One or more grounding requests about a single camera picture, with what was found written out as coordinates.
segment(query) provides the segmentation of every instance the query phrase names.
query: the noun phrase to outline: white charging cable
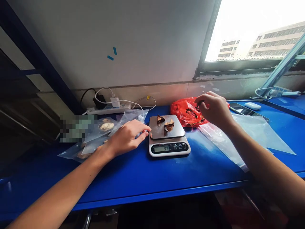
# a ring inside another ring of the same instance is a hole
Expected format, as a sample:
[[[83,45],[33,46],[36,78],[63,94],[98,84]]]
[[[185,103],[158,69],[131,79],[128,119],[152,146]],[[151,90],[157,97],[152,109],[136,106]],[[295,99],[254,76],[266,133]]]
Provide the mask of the white charging cable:
[[[136,101],[136,103],[138,103],[140,100],[145,99],[145,98],[147,98],[147,96],[145,96],[145,97],[143,97],[143,98],[139,99],[138,101]],[[154,108],[156,107],[157,102],[156,102],[156,100],[155,100],[155,98],[154,98],[154,97],[150,96],[149,98],[153,98],[153,100],[155,101],[155,105],[153,106],[153,108],[150,108],[150,109],[149,109],[149,110],[152,110],[152,109],[154,109]]]
[[[249,101],[263,101],[263,100],[269,100],[271,99],[272,97],[264,97],[264,96],[261,96],[257,93],[257,91],[260,91],[260,90],[264,90],[264,89],[271,89],[273,87],[266,87],[266,88],[258,88],[254,91],[254,93],[256,94],[256,96],[251,96],[249,100],[227,100],[227,102],[249,102]]]
[[[103,87],[103,88],[99,89],[99,90],[95,93],[95,99],[96,99],[98,102],[103,103],[103,104],[112,104],[112,102],[102,102],[102,101],[100,101],[100,100],[97,99],[96,96],[97,96],[98,93],[99,93],[101,90],[103,90],[103,89],[109,89],[109,90],[111,91],[111,96],[112,96],[113,98],[115,97],[113,91],[112,91],[109,87]],[[143,108],[142,108],[139,104],[137,104],[137,103],[135,103],[135,102],[131,102],[131,101],[128,101],[128,100],[118,100],[117,102],[121,102],[121,101],[130,102],[130,103],[133,103],[133,104],[135,104],[135,105],[138,105],[138,106],[143,110]]]

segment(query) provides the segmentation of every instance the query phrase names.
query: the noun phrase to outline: scale display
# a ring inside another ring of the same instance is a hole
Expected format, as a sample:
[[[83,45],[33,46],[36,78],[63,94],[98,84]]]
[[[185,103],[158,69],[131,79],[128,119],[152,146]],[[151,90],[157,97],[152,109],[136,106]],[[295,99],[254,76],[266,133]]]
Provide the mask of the scale display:
[[[155,147],[155,152],[164,152],[164,151],[169,151],[169,150],[170,150],[170,148],[168,145]]]

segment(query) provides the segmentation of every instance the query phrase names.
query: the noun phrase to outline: blue tabletop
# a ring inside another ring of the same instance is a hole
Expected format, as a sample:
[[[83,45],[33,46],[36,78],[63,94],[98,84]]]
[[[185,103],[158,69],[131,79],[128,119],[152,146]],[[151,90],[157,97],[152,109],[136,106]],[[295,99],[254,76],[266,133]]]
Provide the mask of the blue tabletop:
[[[274,155],[304,177],[305,121],[264,104],[259,113],[270,119],[271,127],[297,154]],[[151,110],[146,122],[157,114],[169,114],[169,106]],[[191,146],[187,157],[154,159],[148,154],[145,139],[137,149],[115,158],[98,174],[74,210],[239,187],[251,180],[249,173],[244,173],[198,130],[186,130],[186,137]],[[60,144],[37,154],[0,186],[0,220],[17,217],[79,165],[57,157],[69,146]]]
[[[305,95],[301,95],[295,98],[291,97],[278,97],[268,100],[270,105],[274,105],[275,108],[281,107],[284,112],[294,115],[300,114],[300,117],[305,117]]]

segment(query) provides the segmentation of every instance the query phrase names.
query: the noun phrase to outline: building window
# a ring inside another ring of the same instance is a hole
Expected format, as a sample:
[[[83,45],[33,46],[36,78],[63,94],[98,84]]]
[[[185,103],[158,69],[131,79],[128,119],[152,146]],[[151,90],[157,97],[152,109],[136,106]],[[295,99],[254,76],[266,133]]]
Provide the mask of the building window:
[[[290,49],[257,51],[254,56],[281,56],[286,55],[289,51]]]
[[[230,41],[230,42],[222,43],[221,46],[234,45],[235,43],[236,43],[236,41]]]
[[[292,45],[295,44],[298,40],[299,38],[294,38],[294,39],[287,39],[287,40],[280,40],[273,42],[265,42],[265,43],[260,43],[258,47],[264,48],[264,47],[279,46],[279,45]]]
[[[232,51],[233,50],[233,47],[231,48],[223,48],[223,49],[220,49],[219,51],[220,52],[227,52],[227,51]]]
[[[297,28],[282,30],[282,31],[273,32],[273,33],[267,33],[267,34],[265,34],[264,39],[273,38],[273,37],[281,37],[281,36],[286,36],[286,35],[290,35],[290,34],[301,33],[304,31],[305,31],[305,26],[300,26]]]
[[[230,53],[218,54],[218,57],[229,57]]]

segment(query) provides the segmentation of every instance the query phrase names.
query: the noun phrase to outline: digital kitchen scale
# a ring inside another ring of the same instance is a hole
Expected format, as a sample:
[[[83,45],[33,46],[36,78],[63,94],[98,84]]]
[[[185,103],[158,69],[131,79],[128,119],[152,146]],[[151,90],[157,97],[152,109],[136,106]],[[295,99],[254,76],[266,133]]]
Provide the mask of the digital kitchen scale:
[[[150,117],[149,154],[152,157],[185,155],[191,152],[191,147],[185,137],[185,131],[177,116],[164,115],[165,121],[157,123],[157,116]],[[164,124],[173,120],[174,127],[170,132],[164,130]]]

